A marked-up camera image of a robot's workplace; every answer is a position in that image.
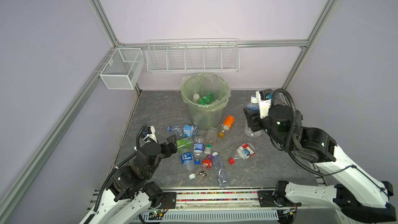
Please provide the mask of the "clear square plastic container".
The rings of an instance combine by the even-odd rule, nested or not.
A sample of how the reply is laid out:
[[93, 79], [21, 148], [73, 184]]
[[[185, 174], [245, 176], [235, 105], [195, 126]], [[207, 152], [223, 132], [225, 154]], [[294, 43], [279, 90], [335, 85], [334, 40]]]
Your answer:
[[217, 128], [209, 128], [206, 135], [206, 143], [210, 145], [214, 145], [217, 140], [218, 129]]

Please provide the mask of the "yellow stripe white cap bottle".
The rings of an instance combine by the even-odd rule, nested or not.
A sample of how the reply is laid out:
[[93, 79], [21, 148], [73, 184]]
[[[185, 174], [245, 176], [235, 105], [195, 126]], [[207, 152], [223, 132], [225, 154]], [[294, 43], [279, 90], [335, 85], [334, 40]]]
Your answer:
[[193, 102], [195, 102], [195, 103], [197, 103], [198, 101], [199, 101], [199, 99], [200, 99], [200, 95], [199, 94], [194, 94], [193, 95]]

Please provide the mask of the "dark green soda bottle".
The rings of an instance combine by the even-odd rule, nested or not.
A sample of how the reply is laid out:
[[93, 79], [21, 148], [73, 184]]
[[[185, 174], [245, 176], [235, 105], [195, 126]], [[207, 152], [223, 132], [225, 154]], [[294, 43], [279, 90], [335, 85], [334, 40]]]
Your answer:
[[214, 95], [212, 93], [207, 93], [206, 95], [200, 97], [198, 103], [200, 105], [209, 105], [214, 101]]

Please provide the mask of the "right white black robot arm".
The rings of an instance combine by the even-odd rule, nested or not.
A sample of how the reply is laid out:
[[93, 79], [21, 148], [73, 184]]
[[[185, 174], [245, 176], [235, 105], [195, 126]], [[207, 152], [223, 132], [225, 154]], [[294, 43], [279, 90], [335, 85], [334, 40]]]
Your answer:
[[315, 206], [340, 211], [346, 217], [365, 224], [397, 221], [390, 203], [393, 186], [379, 181], [350, 159], [335, 139], [318, 128], [302, 125], [302, 114], [285, 89], [256, 92], [259, 110], [244, 109], [249, 128], [264, 131], [273, 146], [302, 169], [335, 185], [309, 186], [280, 180], [273, 191], [260, 191], [261, 206], [291, 208]]

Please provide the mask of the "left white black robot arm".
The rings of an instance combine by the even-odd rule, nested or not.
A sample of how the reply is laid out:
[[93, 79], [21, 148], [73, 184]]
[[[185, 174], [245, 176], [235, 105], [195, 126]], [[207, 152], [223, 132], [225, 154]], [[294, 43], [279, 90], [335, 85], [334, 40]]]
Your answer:
[[113, 167], [81, 223], [129, 224], [136, 218], [145, 223], [144, 212], [156, 220], [175, 208], [176, 193], [164, 192], [151, 179], [160, 162], [178, 151], [176, 135], [159, 143], [154, 127], [144, 124], [135, 141], [136, 150]]

